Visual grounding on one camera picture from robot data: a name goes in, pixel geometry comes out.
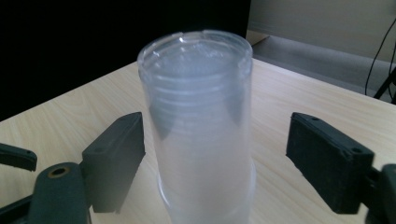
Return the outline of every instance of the black background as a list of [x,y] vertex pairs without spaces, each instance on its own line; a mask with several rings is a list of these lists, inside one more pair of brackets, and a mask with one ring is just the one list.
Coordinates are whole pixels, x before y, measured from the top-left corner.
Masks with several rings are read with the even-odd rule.
[[162,35],[245,37],[249,8],[249,0],[1,0],[0,120],[133,63]]

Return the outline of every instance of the transparent tube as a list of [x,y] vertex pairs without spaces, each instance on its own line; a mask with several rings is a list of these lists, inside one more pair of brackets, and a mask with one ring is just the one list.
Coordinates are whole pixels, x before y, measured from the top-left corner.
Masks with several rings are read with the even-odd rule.
[[252,49],[222,31],[161,37],[138,55],[158,184],[174,224],[247,224]]

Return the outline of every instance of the white wall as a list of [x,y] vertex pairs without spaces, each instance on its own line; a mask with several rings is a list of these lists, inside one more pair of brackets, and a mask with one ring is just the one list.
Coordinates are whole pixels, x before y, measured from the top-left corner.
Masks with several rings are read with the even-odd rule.
[[[374,58],[396,0],[251,0],[248,29]],[[378,59],[390,61],[396,24]]]

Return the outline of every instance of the plastic container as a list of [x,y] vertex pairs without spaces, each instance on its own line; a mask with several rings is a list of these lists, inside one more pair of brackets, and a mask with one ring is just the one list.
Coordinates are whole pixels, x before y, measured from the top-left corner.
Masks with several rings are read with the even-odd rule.
[[222,31],[177,33],[138,55],[158,184],[174,224],[247,224],[252,49]]

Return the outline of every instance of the wooden table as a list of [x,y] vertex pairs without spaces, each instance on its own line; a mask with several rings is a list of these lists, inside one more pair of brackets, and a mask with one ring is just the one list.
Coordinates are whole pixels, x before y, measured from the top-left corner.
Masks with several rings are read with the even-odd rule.
[[[396,162],[396,107],[297,73],[254,60],[252,157],[257,187],[251,223],[364,223],[358,215],[336,215],[285,156],[290,115],[301,112],[330,123],[375,152],[374,167]],[[33,173],[0,165],[0,206],[30,195],[47,167],[81,162],[81,152],[113,121],[141,111],[147,155],[121,213],[95,214],[99,223],[170,223],[157,190],[157,163],[149,114],[132,63],[80,88],[0,122],[0,142],[33,150]]]

